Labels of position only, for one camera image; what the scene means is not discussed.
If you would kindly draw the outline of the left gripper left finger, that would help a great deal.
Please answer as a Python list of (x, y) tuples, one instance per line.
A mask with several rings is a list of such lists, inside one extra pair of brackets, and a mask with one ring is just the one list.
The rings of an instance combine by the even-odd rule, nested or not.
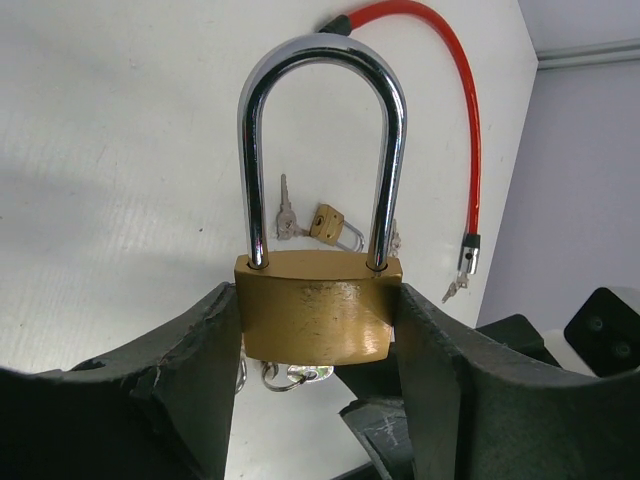
[(71, 370), (1, 373), (5, 479), (220, 479), (239, 367), (236, 291)]

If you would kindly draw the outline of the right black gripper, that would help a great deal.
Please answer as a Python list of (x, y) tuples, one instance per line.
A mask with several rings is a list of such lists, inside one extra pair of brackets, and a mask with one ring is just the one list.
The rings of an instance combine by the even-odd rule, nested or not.
[(482, 370), (550, 370), (559, 369), (559, 362), (545, 346), (541, 334), (521, 314), (475, 329), (486, 337), (473, 355), (473, 365)]

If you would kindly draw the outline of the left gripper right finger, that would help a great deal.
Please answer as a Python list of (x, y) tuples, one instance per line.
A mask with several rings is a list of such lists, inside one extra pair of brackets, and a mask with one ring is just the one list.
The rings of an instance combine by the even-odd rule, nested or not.
[(395, 343), (419, 479), (635, 479), (639, 376), (520, 354), (400, 289)]

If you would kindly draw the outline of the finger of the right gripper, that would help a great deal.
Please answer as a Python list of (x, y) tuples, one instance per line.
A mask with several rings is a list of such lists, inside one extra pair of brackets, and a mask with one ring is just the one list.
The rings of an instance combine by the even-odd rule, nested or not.
[(398, 367), (362, 364), (336, 369), (356, 399), (340, 417), (369, 456), (371, 479), (412, 479), (414, 453), (408, 434)]

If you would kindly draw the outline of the silver key bunch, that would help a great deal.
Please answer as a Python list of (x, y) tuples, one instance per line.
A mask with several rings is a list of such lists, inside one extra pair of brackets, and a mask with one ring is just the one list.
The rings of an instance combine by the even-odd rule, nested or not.
[(450, 298), (454, 297), (460, 290), (467, 289), (469, 286), (469, 277), (466, 272), (459, 272), (455, 280), (451, 282), (446, 290), (441, 302), (446, 303)]
[[(280, 371), (280, 365), (274, 362), (260, 362), (261, 381), (263, 386), (274, 393), (286, 393), (302, 385), (314, 382), (321, 382), (334, 373), (333, 366), (304, 366), (289, 365), (286, 368), (286, 385), (275, 385), (272, 383)], [(248, 377), (247, 356), (244, 348), (240, 350), (240, 362), (236, 378), (235, 393), (238, 394), (244, 388)]]

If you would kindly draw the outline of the large brass padlock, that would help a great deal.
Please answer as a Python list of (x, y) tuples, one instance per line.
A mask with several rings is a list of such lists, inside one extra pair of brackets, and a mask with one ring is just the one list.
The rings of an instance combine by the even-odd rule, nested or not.
[[(335, 64), (364, 79), (381, 106), (378, 178), (365, 253), (269, 252), (265, 221), (263, 111), (289, 72)], [(235, 286), (248, 357), (293, 365), (352, 365), (383, 360), (402, 283), (389, 255), (406, 142), (406, 102), (386, 61), (349, 37), (314, 33), (266, 54), (247, 78), (238, 105), (238, 144), (248, 252), (238, 257)]]

